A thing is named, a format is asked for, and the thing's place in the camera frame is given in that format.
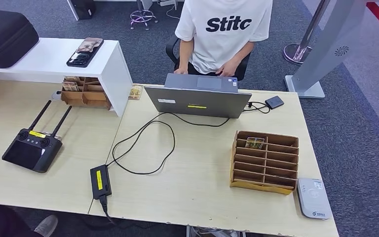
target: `cardboard compartment box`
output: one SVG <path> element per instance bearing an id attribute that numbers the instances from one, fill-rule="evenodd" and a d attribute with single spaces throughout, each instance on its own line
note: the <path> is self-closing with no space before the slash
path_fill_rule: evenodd
<path id="1" fill-rule="evenodd" d="M 260 149 L 246 148 L 248 138 L 262 138 Z M 297 186 L 297 137 L 237 131 L 231 153 L 230 186 L 288 195 Z"/>
<path id="2" fill-rule="evenodd" d="M 70 78 L 66 77 L 65 81 L 76 82 L 79 91 L 65 91 L 62 88 L 61 99 L 67 105 L 111 108 L 111 102 L 97 78 Z"/>

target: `light wood tabletop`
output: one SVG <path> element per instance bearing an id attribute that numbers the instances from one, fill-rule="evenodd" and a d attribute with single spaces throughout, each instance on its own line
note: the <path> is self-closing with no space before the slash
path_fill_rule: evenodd
<path id="1" fill-rule="evenodd" d="M 0 204 L 87 213 L 89 170 L 106 160 L 121 118 L 106 109 L 73 108 L 57 135 L 63 146 L 47 173 L 1 160 L 19 130 L 28 128 L 61 84 L 0 81 Z M 53 101 L 35 127 L 52 132 L 68 106 Z"/>
<path id="2" fill-rule="evenodd" d="M 309 219 L 301 214 L 298 196 L 288 196 L 229 187 L 230 152 L 237 130 L 258 131 L 299 138 L 299 178 L 321 178 L 319 167 L 295 93 L 249 91 L 251 101 L 280 96 L 285 105 L 269 114 L 245 112 L 222 127 L 200 127 L 172 115 L 159 120 L 168 123 L 176 136 L 176 147 L 164 168 L 153 175 L 135 175 L 109 166 L 113 194 L 108 197 L 112 217 L 233 229 L 269 235 L 315 237 L 338 236 L 332 219 Z M 144 91 L 140 100 L 129 101 L 115 142 L 135 133 L 158 115 Z M 202 124 L 220 124 L 225 118 L 180 115 Z M 116 155 L 126 151 L 134 139 L 121 144 Z M 134 149 L 119 162 L 136 172 L 155 170 L 173 146 L 170 129 L 160 123 L 150 125 Z M 94 201 L 89 214 L 104 216 Z"/>

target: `foot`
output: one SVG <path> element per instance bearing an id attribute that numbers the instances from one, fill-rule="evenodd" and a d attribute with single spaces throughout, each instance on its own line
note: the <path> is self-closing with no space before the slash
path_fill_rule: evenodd
<path id="1" fill-rule="evenodd" d="M 58 220 L 55 215 L 47 216 L 44 220 L 40 222 L 40 224 L 36 227 L 34 232 L 39 233 L 43 237 L 50 237 L 50 235 L 56 229 L 57 222 Z"/>

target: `hand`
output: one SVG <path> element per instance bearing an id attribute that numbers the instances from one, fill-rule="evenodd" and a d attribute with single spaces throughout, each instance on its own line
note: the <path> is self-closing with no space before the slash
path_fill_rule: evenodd
<path id="1" fill-rule="evenodd" d="M 234 76 L 239 64 L 239 61 L 230 59 L 227 63 L 225 63 L 221 68 L 217 70 L 216 74 L 219 74 L 221 77 L 232 77 Z"/>
<path id="2" fill-rule="evenodd" d="M 178 68 L 174 71 L 175 74 L 188 74 L 188 68 Z"/>

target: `floor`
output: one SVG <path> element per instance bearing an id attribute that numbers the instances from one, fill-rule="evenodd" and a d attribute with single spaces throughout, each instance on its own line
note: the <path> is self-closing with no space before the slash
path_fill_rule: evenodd
<path id="1" fill-rule="evenodd" d="M 286 62 L 282 48 L 299 42 L 317 0 L 275 0 L 270 38 L 252 52 L 241 88 L 286 91 L 284 76 L 297 66 Z M 92 20 L 76 22 L 65 0 L 0 0 L 1 10 L 24 13 L 40 37 L 101 37 L 119 40 L 134 82 L 162 84 L 173 64 L 164 52 L 178 20 L 166 17 L 169 7 L 153 5 L 159 23 L 150 30 L 130 30 L 134 2 L 98 2 Z M 321 80 L 323 100 L 301 100 L 328 198 L 340 236 L 379 236 L 379 23 L 367 12 L 362 50 Z M 33 227 L 51 211 L 15 208 Z M 57 213 L 55 237 L 73 236 L 183 236 L 185 227 L 123 220 L 125 230 L 90 231 L 83 223 L 104 218 Z"/>

